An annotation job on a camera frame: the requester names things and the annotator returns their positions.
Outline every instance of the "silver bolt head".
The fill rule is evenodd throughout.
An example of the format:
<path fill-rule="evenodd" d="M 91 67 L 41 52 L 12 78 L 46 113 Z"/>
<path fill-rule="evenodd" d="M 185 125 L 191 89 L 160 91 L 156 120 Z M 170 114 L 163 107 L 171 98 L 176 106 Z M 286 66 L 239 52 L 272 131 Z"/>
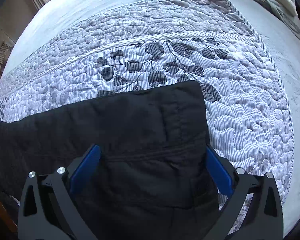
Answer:
<path fill-rule="evenodd" d="M 238 174 L 243 175 L 246 171 L 244 170 L 244 168 L 236 168 L 235 170 Z"/>
<path fill-rule="evenodd" d="M 273 174 L 271 172 L 267 172 L 266 173 L 266 176 L 269 178 L 269 179 L 272 179 L 273 178 Z"/>
<path fill-rule="evenodd" d="M 59 169 L 57 169 L 57 173 L 59 173 L 59 174 L 64 174 L 65 172 L 66 172 L 65 167 L 60 167 Z"/>
<path fill-rule="evenodd" d="M 28 176 L 29 176 L 29 178 L 33 178 L 35 176 L 35 172 L 31 171 Z"/>

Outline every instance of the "leaf print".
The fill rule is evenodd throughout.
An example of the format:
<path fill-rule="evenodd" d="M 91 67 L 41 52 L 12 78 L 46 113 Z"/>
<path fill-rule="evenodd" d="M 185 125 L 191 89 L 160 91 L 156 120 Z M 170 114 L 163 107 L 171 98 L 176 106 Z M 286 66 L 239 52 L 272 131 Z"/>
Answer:
<path fill-rule="evenodd" d="M 196 42 L 205 43 L 203 38 L 195 38 L 195 39 L 192 39 L 192 40 L 196 41 Z"/>
<path fill-rule="evenodd" d="M 214 38 L 207 38 L 207 43 L 217 45 L 216 39 Z"/>
<path fill-rule="evenodd" d="M 145 47 L 145 52 L 152 55 L 152 59 L 156 60 L 164 54 L 164 48 L 161 44 L 150 44 Z"/>
<path fill-rule="evenodd" d="M 167 78 L 163 71 L 154 70 L 154 71 L 151 71 L 148 75 L 148 82 L 149 82 L 150 86 L 151 86 L 151 83 L 153 83 L 153 82 L 159 82 L 162 85 L 164 85 L 166 81 L 167 81 Z"/>
<path fill-rule="evenodd" d="M 171 45 L 172 45 L 173 49 L 175 50 L 175 52 L 177 52 L 182 57 L 189 58 L 190 55 L 194 52 L 194 48 L 192 48 L 188 44 L 172 42 Z"/>
<path fill-rule="evenodd" d="M 112 85 L 114 86 L 122 86 L 122 85 L 126 85 L 128 83 L 128 81 L 124 78 L 122 78 L 122 76 L 115 76 L 114 80 L 112 82 Z"/>
<path fill-rule="evenodd" d="M 163 69 L 172 75 L 179 71 L 178 64 L 175 61 L 163 64 Z"/>
<path fill-rule="evenodd" d="M 216 54 L 219 58 L 222 58 L 222 59 L 227 59 L 228 57 L 228 54 L 229 52 L 227 50 L 224 50 L 224 49 L 218 49 L 216 51 Z"/>
<path fill-rule="evenodd" d="M 104 57 L 98 57 L 96 62 L 97 63 L 93 66 L 94 68 L 100 68 L 108 64 L 108 60 Z"/>
<path fill-rule="evenodd" d="M 190 80 L 190 78 L 186 74 L 183 74 L 181 77 L 178 78 L 177 82 L 184 82 L 188 80 Z"/>
<path fill-rule="evenodd" d="M 123 51 L 122 50 L 117 50 L 115 52 L 110 53 L 110 58 L 113 58 L 115 60 L 120 60 L 123 58 Z"/>
<path fill-rule="evenodd" d="M 155 81 L 155 82 L 152 82 L 150 84 L 150 87 L 151 88 L 156 88 L 156 87 L 159 87 L 161 84 L 162 84 L 161 82 Z"/>
<path fill-rule="evenodd" d="M 140 90 L 143 90 L 143 87 L 138 84 L 136 84 L 132 89 L 132 91 L 140 91 Z"/>
<path fill-rule="evenodd" d="M 214 88 L 214 86 L 212 86 L 210 84 L 204 84 L 201 82 L 199 82 L 199 84 L 200 84 L 201 90 L 206 92 L 206 93 L 204 93 L 207 95 L 207 98 L 205 98 L 205 99 L 207 99 L 210 102 L 219 101 L 221 99 L 219 92 Z"/>
<path fill-rule="evenodd" d="M 195 72 L 193 72 L 195 75 L 199 76 L 199 77 L 203 77 L 204 75 L 204 70 L 202 68 L 197 69 Z"/>
<path fill-rule="evenodd" d="M 105 81 L 110 81 L 114 75 L 114 67 L 105 67 L 101 70 L 101 76 Z"/>
<path fill-rule="evenodd" d="M 208 49 L 208 48 L 204 48 L 204 49 L 202 50 L 202 55 L 203 55 L 204 57 L 210 58 L 210 59 L 214 59 L 214 58 L 215 58 L 214 53 L 211 52 L 211 50 Z"/>
<path fill-rule="evenodd" d="M 184 70 L 190 73 L 194 73 L 196 72 L 198 69 L 200 69 L 199 66 L 197 65 L 191 65 L 191 66 L 187 66 L 187 65 L 183 65 Z"/>
<path fill-rule="evenodd" d="M 127 68 L 129 72 L 138 72 L 142 68 L 142 63 L 136 60 L 129 60 L 124 63 L 124 66 Z"/>
<path fill-rule="evenodd" d="M 98 94 L 97 94 L 97 97 L 104 97 L 104 96 L 112 95 L 112 94 L 114 94 L 113 91 L 99 90 L 99 91 L 98 91 Z"/>

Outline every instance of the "black jacket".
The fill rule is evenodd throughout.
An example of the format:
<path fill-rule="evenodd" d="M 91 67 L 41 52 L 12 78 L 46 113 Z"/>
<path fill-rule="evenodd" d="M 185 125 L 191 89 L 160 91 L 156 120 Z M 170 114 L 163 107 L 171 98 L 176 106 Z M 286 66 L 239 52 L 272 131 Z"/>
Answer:
<path fill-rule="evenodd" d="M 206 109 L 195 81 L 82 101 L 0 123 L 0 200 L 16 218 L 26 176 L 101 148 L 74 202 L 100 240 L 200 239 L 218 216 L 205 169 Z"/>

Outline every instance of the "white bedsheet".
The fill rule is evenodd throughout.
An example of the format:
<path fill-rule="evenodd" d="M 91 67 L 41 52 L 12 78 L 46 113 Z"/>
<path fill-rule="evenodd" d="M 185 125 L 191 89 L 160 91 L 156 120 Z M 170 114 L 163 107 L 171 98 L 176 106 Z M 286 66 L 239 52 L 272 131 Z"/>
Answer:
<path fill-rule="evenodd" d="M 70 25 L 93 14 L 139 0 L 52 0 L 18 39 L 3 75 Z M 283 207 L 284 234 L 300 218 L 300 40 L 279 19 L 253 0 L 231 0 L 263 38 L 273 56 L 290 100 L 295 155 L 291 187 Z"/>

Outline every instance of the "quilted bedspread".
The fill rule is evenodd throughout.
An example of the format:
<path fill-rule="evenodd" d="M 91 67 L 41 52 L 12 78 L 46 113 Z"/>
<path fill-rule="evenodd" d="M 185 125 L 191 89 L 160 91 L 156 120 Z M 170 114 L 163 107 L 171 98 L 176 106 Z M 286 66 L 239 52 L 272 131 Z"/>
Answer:
<path fill-rule="evenodd" d="M 145 0 L 69 27 L 1 79 L 0 121 L 187 80 L 204 94 L 211 145 L 250 174 L 271 171 L 283 204 L 293 166 L 289 103 L 263 41 L 229 0 Z M 220 208 L 225 201 L 220 195 Z"/>

